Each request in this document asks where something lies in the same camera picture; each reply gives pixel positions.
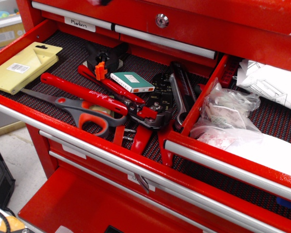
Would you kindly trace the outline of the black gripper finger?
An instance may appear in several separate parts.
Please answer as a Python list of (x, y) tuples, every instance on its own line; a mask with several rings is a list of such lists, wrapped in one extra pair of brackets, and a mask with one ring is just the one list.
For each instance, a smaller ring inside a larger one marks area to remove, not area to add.
[(112, 0), (98, 0), (99, 5), (108, 5)]

